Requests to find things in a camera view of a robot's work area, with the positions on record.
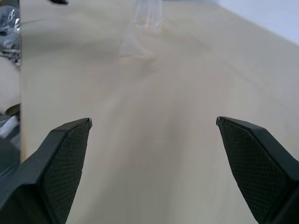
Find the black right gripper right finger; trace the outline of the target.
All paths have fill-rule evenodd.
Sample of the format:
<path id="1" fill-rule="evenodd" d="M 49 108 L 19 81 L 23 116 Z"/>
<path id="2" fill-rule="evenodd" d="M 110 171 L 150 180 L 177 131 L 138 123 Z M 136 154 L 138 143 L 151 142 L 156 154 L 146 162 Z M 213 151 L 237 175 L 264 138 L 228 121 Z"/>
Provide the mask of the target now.
<path id="1" fill-rule="evenodd" d="M 216 120 L 228 162 L 258 224 L 299 224 L 299 161 L 265 129 Z"/>

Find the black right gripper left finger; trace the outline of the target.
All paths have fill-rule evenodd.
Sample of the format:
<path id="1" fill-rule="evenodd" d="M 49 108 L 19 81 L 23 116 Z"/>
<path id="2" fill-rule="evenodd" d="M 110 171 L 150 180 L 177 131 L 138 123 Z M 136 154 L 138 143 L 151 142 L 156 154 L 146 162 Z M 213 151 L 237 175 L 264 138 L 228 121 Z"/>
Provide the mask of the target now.
<path id="1" fill-rule="evenodd" d="M 40 147 L 0 181 L 0 224 L 66 224 L 91 128 L 91 118 L 83 118 L 51 130 Z"/>

